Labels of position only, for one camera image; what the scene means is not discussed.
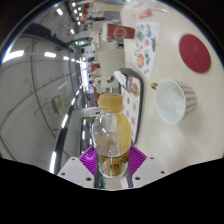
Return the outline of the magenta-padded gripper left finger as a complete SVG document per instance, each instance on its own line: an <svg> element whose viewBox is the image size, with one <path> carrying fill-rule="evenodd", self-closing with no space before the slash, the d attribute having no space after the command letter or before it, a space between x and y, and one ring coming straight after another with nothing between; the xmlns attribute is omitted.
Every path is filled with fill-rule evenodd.
<svg viewBox="0 0 224 224"><path fill-rule="evenodd" d="M71 157L58 176L84 188L93 188L97 173L95 148L91 146L79 157Z"/></svg>

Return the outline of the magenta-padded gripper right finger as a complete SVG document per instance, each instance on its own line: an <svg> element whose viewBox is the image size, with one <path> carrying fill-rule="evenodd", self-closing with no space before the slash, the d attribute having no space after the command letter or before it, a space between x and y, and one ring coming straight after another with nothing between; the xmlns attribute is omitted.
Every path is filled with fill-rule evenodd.
<svg viewBox="0 0 224 224"><path fill-rule="evenodd" d="M129 188L140 188L165 176L166 170L154 156L147 157L136 147L130 147L127 171Z"/></svg>

